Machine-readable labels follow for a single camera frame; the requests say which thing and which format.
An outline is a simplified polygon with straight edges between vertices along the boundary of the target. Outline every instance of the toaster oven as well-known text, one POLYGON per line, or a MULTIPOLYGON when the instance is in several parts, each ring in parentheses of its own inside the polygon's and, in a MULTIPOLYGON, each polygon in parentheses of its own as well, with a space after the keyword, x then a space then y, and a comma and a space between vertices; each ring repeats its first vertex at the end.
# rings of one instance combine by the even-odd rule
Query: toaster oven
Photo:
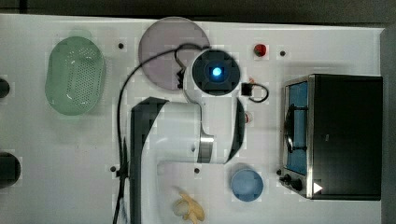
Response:
POLYGON ((310 75, 283 93, 281 184, 314 200, 380 200, 382 77, 310 75))

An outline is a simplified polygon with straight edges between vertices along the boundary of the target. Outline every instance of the small blue bowl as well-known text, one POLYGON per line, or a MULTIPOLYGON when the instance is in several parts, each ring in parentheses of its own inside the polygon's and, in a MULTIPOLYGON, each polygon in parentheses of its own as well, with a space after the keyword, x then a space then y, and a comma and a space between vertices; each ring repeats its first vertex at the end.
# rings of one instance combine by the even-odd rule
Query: small blue bowl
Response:
POLYGON ((233 195, 243 202, 252 202, 260 197, 264 184, 259 174, 252 170, 240 170, 233 175, 233 195))

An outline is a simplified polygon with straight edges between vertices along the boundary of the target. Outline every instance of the white table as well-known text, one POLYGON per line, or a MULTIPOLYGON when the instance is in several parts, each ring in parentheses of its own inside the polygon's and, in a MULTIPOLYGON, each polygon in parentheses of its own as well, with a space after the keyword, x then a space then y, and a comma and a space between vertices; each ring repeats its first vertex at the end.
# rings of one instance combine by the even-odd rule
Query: white table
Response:
MULTIPOLYGON (((109 172, 119 163, 115 111, 121 82, 137 65, 137 46, 154 21, 109 18, 0 15, 0 77, 11 84, 0 100, 0 149, 21 159, 20 181, 0 190, 0 223, 110 223, 119 180, 109 172), (104 94, 88 114, 67 117, 53 110, 44 85, 52 48, 72 29, 86 29, 106 57, 104 94), (118 49, 122 42, 124 49, 118 49)), ((210 42, 230 51, 243 72, 269 87, 265 104, 248 104, 254 120, 244 149, 226 165, 160 165, 163 223, 175 217, 174 187, 205 209, 205 223, 380 223, 380 202, 308 201, 280 186, 280 90, 282 83, 313 73, 378 75, 382 29, 197 22, 210 42), (269 51, 255 60, 252 49, 269 51), (285 57, 279 52, 286 51, 285 57), (264 179, 254 203, 241 203, 229 189, 231 170, 246 163, 264 179), (194 167, 201 173, 195 175, 194 167)), ((163 91, 141 72, 127 88, 123 114, 148 96, 183 102, 180 92, 163 91)))

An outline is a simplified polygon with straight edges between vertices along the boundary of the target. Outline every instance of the green colander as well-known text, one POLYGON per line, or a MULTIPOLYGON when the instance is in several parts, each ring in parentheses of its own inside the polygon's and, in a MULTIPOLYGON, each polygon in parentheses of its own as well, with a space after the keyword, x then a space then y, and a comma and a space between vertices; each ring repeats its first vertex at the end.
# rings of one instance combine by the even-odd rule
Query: green colander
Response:
POLYGON ((105 59, 99 48, 88 38, 68 37, 49 56, 47 100, 61 114, 86 113, 98 102, 105 75, 105 59))

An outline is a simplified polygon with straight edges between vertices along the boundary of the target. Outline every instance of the black cable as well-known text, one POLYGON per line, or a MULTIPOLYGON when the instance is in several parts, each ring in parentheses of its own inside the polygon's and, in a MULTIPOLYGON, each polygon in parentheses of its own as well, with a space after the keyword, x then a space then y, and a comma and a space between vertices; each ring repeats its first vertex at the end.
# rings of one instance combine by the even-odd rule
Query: black cable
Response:
POLYGON ((124 194, 124 187, 125 187, 125 178, 127 177, 128 174, 128 170, 125 170, 128 168, 128 166, 126 165, 126 143, 125 143, 125 139, 124 139, 124 144, 122 145, 122 137, 121 137, 121 127, 120 127, 120 108, 121 108, 121 101, 122 101, 122 95, 124 93, 125 87, 128 84, 129 80, 131 79, 131 77, 134 75, 134 73, 136 73, 136 71, 138 69, 140 69, 141 67, 143 67, 143 65, 145 65, 146 63, 157 59, 163 55, 166 55, 168 53, 175 53, 175 57, 177 56, 177 52, 181 49, 198 49, 198 50, 203 50, 203 49, 207 49, 209 47, 200 47, 196 44, 192 44, 192 43, 186 43, 186 44, 181 44, 179 45, 176 49, 169 49, 166 50, 164 52, 158 53, 157 55, 154 55, 148 59, 146 59, 145 61, 143 61, 142 63, 140 63, 130 74, 129 76, 126 78, 126 80, 124 81, 121 89, 120 89, 120 95, 119 95, 119 101, 117 104, 117 136, 118 136, 118 140, 119 140, 119 153, 120 153, 120 187, 119 187, 119 195, 117 197, 117 205, 116 205, 116 211, 114 212, 114 217, 113 217, 113 224, 117 224, 117 219, 119 216, 119 211, 120 211, 120 200, 123 197, 124 194))
POLYGON ((261 87, 263 90, 265 90, 265 96, 263 98, 261 98, 260 100, 255 100, 252 97, 249 97, 249 101, 254 102, 256 104, 262 103, 264 102, 266 99, 268 99, 268 96, 270 95, 270 92, 268 91, 268 89, 266 87, 264 87, 262 84, 258 84, 258 83, 250 83, 250 85, 252 85, 252 87, 254 86, 258 86, 261 87))

